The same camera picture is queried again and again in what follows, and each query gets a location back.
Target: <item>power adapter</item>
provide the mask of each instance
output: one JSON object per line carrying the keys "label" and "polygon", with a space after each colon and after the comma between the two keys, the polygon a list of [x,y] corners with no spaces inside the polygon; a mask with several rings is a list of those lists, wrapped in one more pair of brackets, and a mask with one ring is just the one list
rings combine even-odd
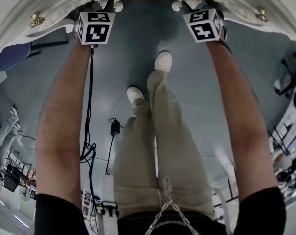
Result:
{"label": "power adapter", "polygon": [[120,124],[115,119],[114,122],[111,124],[111,136],[115,137],[120,133]]}

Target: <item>person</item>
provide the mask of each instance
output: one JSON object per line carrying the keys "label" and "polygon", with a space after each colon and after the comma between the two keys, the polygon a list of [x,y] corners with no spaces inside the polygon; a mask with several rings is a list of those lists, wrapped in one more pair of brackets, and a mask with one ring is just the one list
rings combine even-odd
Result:
{"label": "person", "polygon": [[4,181],[4,166],[5,166],[5,156],[17,135],[17,131],[20,128],[18,123],[19,117],[15,107],[11,107],[10,116],[4,122],[0,129],[0,181]]}
{"label": "person", "polygon": [[[281,235],[286,211],[260,107],[226,45],[208,42],[207,47],[219,81],[236,167],[240,211],[234,234]],[[37,235],[88,234],[81,210],[79,134],[90,52],[89,46],[79,41],[74,44],[42,109],[36,142]],[[163,186],[163,180],[168,179],[173,203],[189,220],[196,231],[193,234],[225,235],[225,226],[213,221],[212,189],[179,104],[168,87],[171,65],[169,52],[157,56],[155,70],[147,81],[150,103],[138,88],[127,91],[135,117],[124,127],[111,171],[119,210],[118,232],[141,235],[148,231],[168,201]],[[162,213],[151,234],[191,232],[179,213],[171,209]]]}

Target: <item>fan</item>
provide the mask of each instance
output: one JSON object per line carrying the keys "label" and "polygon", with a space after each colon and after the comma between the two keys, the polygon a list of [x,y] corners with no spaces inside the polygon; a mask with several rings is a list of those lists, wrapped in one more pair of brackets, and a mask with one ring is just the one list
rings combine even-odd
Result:
{"label": "fan", "polygon": [[23,187],[20,189],[20,196],[21,199],[24,201],[29,201],[30,200],[30,191],[27,187]]}

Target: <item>pants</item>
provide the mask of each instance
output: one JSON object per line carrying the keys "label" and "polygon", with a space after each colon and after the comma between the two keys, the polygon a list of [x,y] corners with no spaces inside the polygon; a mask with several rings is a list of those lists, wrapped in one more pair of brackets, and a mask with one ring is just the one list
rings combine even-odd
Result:
{"label": "pants", "polygon": [[18,120],[17,116],[10,116],[0,129],[0,168],[4,166],[6,153],[17,135],[17,130],[13,126]]}
{"label": "pants", "polygon": [[[212,189],[202,159],[178,102],[168,89],[167,73],[156,70],[148,78],[150,105],[135,100],[134,114],[125,125],[111,171],[120,217],[160,211],[168,202],[163,181],[172,185],[172,199],[182,211],[214,217]],[[156,177],[154,139],[157,141]]]}

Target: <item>white cube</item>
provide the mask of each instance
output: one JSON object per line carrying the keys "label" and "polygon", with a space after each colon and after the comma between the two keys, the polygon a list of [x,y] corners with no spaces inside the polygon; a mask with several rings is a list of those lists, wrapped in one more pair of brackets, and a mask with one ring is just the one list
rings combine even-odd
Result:
{"label": "white cube", "polygon": [[106,44],[114,19],[115,13],[81,12],[77,30],[81,44]]}
{"label": "white cube", "polygon": [[192,12],[183,17],[197,43],[220,40],[223,20],[215,9]]}

